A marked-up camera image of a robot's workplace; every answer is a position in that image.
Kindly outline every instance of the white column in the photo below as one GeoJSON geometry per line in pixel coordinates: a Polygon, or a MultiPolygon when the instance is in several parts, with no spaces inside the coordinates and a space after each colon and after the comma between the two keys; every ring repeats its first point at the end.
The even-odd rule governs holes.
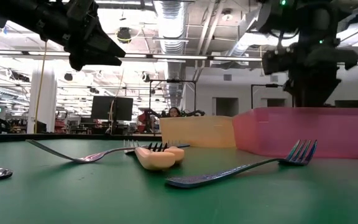
{"type": "MultiPolygon", "coordinates": [[[[42,61],[36,61],[31,79],[30,109],[27,121],[27,134],[34,133],[35,108],[37,106],[38,92],[40,88],[42,74],[42,61]]],[[[47,125],[48,132],[55,130],[57,78],[53,67],[53,62],[46,61],[44,76],[42,79],[41,95],[38,106],[37,120],[47,125]]]]}

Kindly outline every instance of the fork tines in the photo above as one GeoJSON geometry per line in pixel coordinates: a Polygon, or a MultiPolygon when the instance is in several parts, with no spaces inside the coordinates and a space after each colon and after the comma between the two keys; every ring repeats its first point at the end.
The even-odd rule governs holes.
{"type": "Polygon", "coordinates": [[[307,164],[316,150],[317,140],[310,147],[311,140],[298,140],[289,155],[285,158],[288,162],[307,164]]]}
{"type": "Polygon", "coordinates": [[[160,143],[158,145],[158,143],[155,143],[154,147],[153,147],[153,143],[150,143],[148,146],[148,149],[153,151],[153,152],[163,152],[164,150],[166,150],[168,148],[168,143],[160,143]]]}
{"type": "MultiPolygon", "coordinates": [[[[140,144],[138,141],[134,140],[124,140],[124,147],[140,147],[140,144]]],[[[149,146],[147,146],[148,150],[151,150],[153,152],[163,152],[164,150],[168,149],[168,143],[155,143],[153,147],[153,143],[150,143],[149,146]]]]}

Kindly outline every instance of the green table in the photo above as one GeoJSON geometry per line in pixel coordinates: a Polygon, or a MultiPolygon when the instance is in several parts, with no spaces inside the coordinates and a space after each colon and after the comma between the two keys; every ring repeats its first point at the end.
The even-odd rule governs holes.
{"type": "MultiPolygon", "coordinates": [[[[121,141],[53,140],[45,145],[82,157],[121,141]]],[[[144,170],[116,152],[76,165],[26,142],[0,143],[2,223],[358,223],[358,160],[314,159],[307,167],[276,164],[206,187],[164,186],[172,175],[196,175],[256,162],[235,149],[188,148],[181,167],[144,170]]]]}

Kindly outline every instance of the monitor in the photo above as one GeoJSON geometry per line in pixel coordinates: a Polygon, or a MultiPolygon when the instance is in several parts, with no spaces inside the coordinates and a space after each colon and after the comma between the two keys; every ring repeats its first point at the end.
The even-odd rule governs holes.
{"type": "Polygon", "coordinates": [[[358,100],[336,100],[337,108],[358,108],[358,100]]]}
{"type": "Polygon", "coordinates": [[[131,121],[134,99],[114,96],[94,96],[91,118],[109,119],[110,107],[113,100],[114,105],[112,109],[115,119],[119,121],[131,121]]]}
{"type": "Polygon", "coordinates": [[[81,117],[81,124],[83,123],[94,123],[93,118],[82,118],[81,117]]]}
{"type": "Polygon", "coordinates": [[[37,121],[37,133],[46,133],[47,132],[47,124],[37,121]]]}

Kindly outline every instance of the pink container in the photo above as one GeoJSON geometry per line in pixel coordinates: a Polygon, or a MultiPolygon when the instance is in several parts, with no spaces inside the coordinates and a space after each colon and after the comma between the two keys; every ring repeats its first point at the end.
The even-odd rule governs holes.
{"type": "Polygon", "coordinates": [[[315,157],[358,159],[358,109],[257,108],[233,119],[236,146],[285,157],[298,139],[317,139],[315,157]]]}

